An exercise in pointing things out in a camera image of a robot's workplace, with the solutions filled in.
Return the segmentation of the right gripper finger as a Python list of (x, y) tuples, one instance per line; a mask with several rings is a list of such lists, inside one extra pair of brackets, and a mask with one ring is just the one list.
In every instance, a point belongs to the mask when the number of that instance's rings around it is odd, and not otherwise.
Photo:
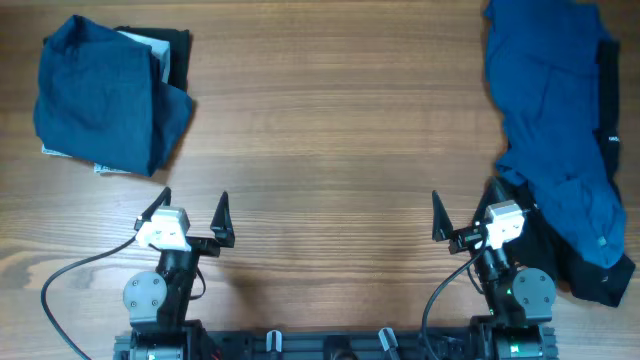
[(453, 233), (453, 225), (436, 190), (432, 191), (433, 226), (432, 239), (436, 242), (449, 240)]
[(499, 176), (492, 176), (487, 181), (484, 193), (478, 203), (472, 221), (480, 221), (485, 218), (486, 209), (489, 205), (508, 201), (510, 190), (507, 182)]

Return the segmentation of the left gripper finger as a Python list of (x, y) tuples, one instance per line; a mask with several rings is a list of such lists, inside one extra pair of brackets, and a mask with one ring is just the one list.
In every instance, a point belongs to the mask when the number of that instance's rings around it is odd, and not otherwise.
[(165, 187), (158, 197), (147, 207), (140, 215), (141, 221), (150, 221), (151, 216), (160, 206), (169, 206), (171, 204), (171, 188)]
[(235, 232), (231, 220), (229, 196), (226, 191), (221, 194), (210, 224), (210, 229), (214, 233), (214, 239), (220, 247), (234, 247)]

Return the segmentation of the blue polo shirt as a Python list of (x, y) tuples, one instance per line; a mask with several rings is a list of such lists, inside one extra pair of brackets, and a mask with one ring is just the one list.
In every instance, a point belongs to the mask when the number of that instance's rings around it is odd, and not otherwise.
[(609, 34), (594, 4), (491, 0), (486, 78), (510, 147), (503, 177), (527, 184), (546, 221), (586, 262), (624, 252), (626, 213), (606, 175), (596, 62)]

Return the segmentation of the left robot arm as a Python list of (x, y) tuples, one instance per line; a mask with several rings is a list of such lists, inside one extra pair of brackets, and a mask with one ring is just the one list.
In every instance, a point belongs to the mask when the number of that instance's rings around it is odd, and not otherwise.
[(129, 312), (131, 335), (114, 344), (115, 359), (186, 360), (220, 359), (221, 348), (208, 335), (202, 322), (186, 318), (188, 305), (198, 297), (192, 293), (194, 281), (202, 277), (201, 257), (216, 258), (223, 248), (235, 243), (228, 194), (217, 204), (211, 237), (190, 236), (185, 209), (171, 205), (171, 189), (166, 187), (136, 219), (134, 240), (141, 247), (160, 253), (153, 271), (132, 276), (123, 290)]

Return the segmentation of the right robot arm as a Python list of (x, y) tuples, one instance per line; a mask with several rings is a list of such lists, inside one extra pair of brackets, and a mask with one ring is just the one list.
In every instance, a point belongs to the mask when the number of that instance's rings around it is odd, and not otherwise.
[[(470, 259), (445, 278), (430, 296), (422, 315), (420, 342), (426, 359), (555, 359), (552, 320), (555, 282), (546, 272), (522, 266), (506, 246), (521, 238), (528, 208), (521, 207), (492, 177), (466, 227), (456, 229), (437, 191), (432, 192), (432, 238), (449, 243), (449, 253)], [(441, 292), (462, 273), (487, 304), (489, 313), (474, 316), (465, 328), (429, 328), (428, 317)]]

